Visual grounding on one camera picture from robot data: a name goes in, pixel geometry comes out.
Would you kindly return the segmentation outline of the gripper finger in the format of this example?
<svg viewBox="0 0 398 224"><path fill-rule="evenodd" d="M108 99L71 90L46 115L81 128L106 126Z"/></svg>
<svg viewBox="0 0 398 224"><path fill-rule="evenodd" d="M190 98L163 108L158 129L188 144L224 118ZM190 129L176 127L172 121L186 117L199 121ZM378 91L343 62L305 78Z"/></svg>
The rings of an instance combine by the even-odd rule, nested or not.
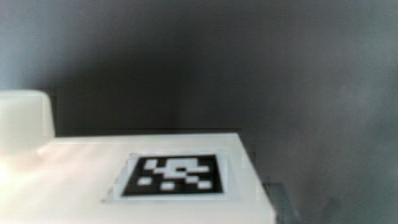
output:
<svg viewBox="0 0 398 224"><path fill-rule="evenodd" d="M275 223L302 224L284 185L280 183L266 182L263 184L263 189L275 210Z"/></svg>

